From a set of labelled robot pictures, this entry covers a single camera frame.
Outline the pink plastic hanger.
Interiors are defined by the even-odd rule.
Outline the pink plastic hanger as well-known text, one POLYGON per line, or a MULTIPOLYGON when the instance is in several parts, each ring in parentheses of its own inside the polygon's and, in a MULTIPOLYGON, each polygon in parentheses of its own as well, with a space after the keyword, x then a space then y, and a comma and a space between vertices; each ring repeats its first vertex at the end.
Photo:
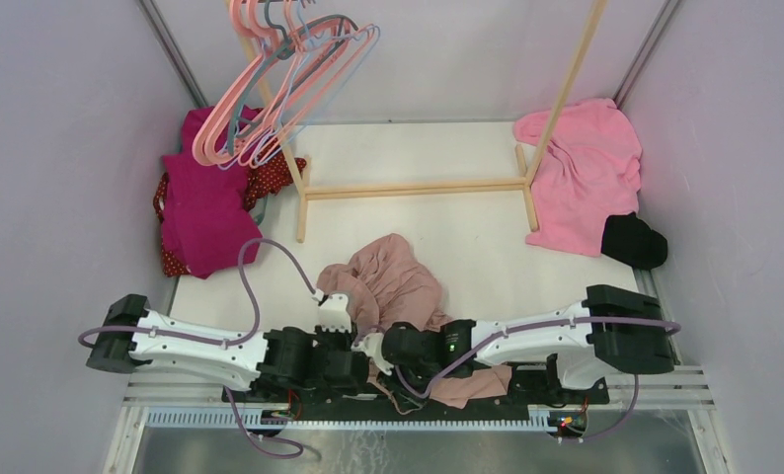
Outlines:
POLYGON ((212 109, 196 135, 192 152, 204 166, 216 165, 227 169, 239 162, 242 166, 255 168, 261 165, 256 155, 247 161, 242 159, 247 150, 271 147, 279 136, 286 139, 288 132, 315 105, 313 100, 308 100, 290 120, 281 118, 282 113, 297 107, 298 101, 321 77, 319 68, 326 61, 313 57, 316 48, 322 45, 314 34, 317 30, 324 30, 325 23, 292 25, 292 7, 287 2, 284 16, 289 27, 276 24, 261 26, 257 21, 255 1, 228 1, 226 5, 230 23, 249 62, 212 109), (290 68, 278 93, 265 96, 265 109, 252 121, 243 119, 242 112, 249 92, 264 83, 274 63, 287 59, 291 61, 290 68))

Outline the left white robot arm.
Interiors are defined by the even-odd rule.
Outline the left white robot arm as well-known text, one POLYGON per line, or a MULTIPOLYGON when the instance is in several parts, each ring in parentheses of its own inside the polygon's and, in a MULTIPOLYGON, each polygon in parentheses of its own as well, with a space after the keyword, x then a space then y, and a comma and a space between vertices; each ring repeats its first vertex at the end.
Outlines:
POLYGON ((88 367, 110 373, 175 372, 200 376, 261 401, 282 390, 356 395, 370 372, 353 347, 355 326, 343 293, 316 290, 319 322, 254 335, 185 323, 129 294, 114 303, 101 327, 82 334, 88 367))

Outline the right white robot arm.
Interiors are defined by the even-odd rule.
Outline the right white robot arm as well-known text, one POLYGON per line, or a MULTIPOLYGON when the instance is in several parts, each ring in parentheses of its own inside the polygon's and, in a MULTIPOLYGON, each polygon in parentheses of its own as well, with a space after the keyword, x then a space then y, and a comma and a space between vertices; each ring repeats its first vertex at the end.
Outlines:
POLYGON ((535 403, 569 405, 609 375, 672 372, 680 329, 654 297, 597 284, 578 302, 513 320, 396 322, 379 336, 373 384, 401 415, 430 402, 464 409, 508 396, 519 369, 540 363, 527 389, 535 403))

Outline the dusty pink skirt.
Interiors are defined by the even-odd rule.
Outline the dusty pink skirt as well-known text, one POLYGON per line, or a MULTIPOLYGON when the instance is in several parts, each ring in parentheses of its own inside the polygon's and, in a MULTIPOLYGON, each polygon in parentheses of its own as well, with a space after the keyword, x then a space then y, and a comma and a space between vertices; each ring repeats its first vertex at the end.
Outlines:
MULTIPOLYGON (((392 233, 355 252, 345 264, 331 264, 319 273, 317 287, 349 296, 349 313, 359 329, 398 322, 418 330, 438 331, 453 318, 444 312, 444 290, 416 258, 410 243, 392 233)), ((465 378, 446 377, 431 390, 430 399, 462 409, 469 401, 508 394, 511 368, 478 369, 465 378)))

